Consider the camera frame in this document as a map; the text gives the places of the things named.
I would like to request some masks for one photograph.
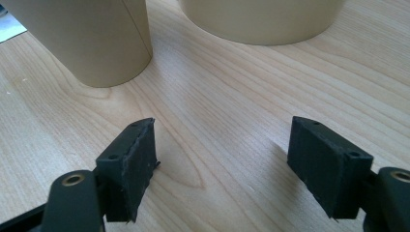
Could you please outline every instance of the wood grain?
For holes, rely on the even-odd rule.
[[[328,219],[286,164],[293,115],[410,169],[410,3],[348,1],[323,34],[255,46],[148,0],[154,59],[109,89],[80,84],[35,38],[0,43],[0,222],[46,201],[129,123],[154,117],[156,171],[136,224],[108,231],[361,231]]]

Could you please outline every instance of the brown container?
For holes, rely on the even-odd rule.
[[[152,58],[145,0],[1,3],[86,85],[127,82]]]
[[[245,44],[292,44],[335,20],[345,0],[179,0],[187,17],[219,37]]]

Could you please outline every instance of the wooden table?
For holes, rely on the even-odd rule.
[[[108,231],[361,231],[328,219],[286,164],[292,116],[322,122],[383,166],[410,169],[410,2],[349,0],[309,41],[233,43],[148,0],[154,58],[95,89],[29,33],[0,44],[0,222],[93,169],[129,123],[154,117],[158,158],[136,224]]]

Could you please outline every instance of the light wood surface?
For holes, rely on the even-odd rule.
[[[0,43],[0,222],[93,169],[129,123],[154,117],[158,158],[136,224],[108,231],[362,231],[328,219],[286,164],[293,115],[383,166],[410,169],[410,2],[349,0],[309,41],[233,43],[148,0],[154,58],[109,89],[80,84],[29,33]]]

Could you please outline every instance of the white paper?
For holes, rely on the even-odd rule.
[[[0,43],[27,31],[12,14],[0,16]]]

